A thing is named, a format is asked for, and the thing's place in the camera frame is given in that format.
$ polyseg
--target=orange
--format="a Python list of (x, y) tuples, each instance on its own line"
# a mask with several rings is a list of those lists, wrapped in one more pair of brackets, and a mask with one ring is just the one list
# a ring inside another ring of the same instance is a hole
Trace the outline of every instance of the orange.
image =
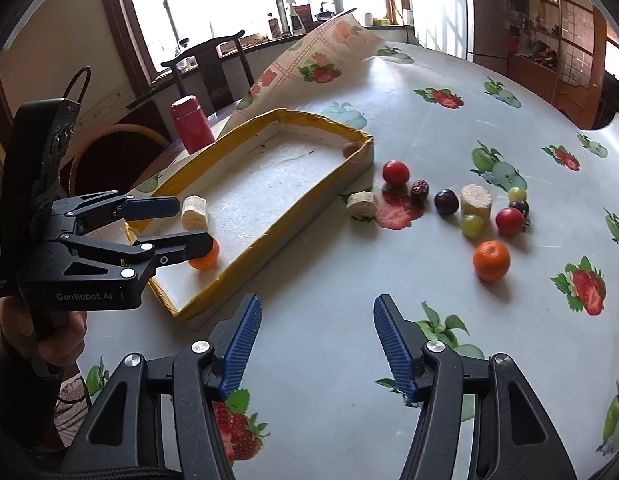
[(212, 250), (205, 254), (202, 258), (195, 258), (193, 260), (188, 260), (188, 263), (194, 268), (198, 270), (209, 270), (213, 266), (216, 265), (216, 260), (219, 259), (219, 252), (221, 248), (219, 247), (219, 243), (214, 239), (214, 243), (212, 244)]
[(481, 280), (497, 282), (507, 274), (510, 255), (506, 245), (490, 240), (483, 242), (474, 253), (474, 269)]

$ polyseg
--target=red tomato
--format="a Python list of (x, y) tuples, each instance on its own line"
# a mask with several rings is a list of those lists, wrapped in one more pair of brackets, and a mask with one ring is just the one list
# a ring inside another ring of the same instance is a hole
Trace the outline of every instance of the red tomato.
[(383, 166), (383, 180), (392, 187), (404, 186), (409, 180), (409, 169), (400, 160), (391, 160)]
[(523, 213), (513, 207), (506, 207), (496, 215), (496, 227), (505, 236), (514, 236), (523, 230), (525, 217)]

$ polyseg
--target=red thermos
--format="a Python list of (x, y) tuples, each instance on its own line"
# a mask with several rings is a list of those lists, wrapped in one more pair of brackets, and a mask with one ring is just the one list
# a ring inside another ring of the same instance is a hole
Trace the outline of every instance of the red thermos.
[(190, 155), (216, 140), (195, 96), (188, 95), (179, 99), (170, 111), (176, 131)]

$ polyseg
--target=person's arm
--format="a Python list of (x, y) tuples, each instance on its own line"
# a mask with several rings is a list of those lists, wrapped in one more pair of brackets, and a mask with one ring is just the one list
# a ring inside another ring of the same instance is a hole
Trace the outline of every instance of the person's arm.
[[(40, 378), (32, 370), (24, 336), (32, 333), (27, 308), (14, 297), (0, 299), (0, 424), (26, 449), (38, 446), (54, 420), (62, 377)], [(70, 312), (68, 324), (39, 342), (41, 357), (69, 366), (83, 351), (86, 313)]]

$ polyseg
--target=wooden window frame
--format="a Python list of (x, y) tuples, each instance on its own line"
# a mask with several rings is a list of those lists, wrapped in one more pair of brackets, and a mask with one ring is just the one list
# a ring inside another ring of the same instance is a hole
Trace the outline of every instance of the wooden window frame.
[(143, 38), (132, 0), (103, 0), (116, 49), (137, 98), (150, 90), (158, 75)]

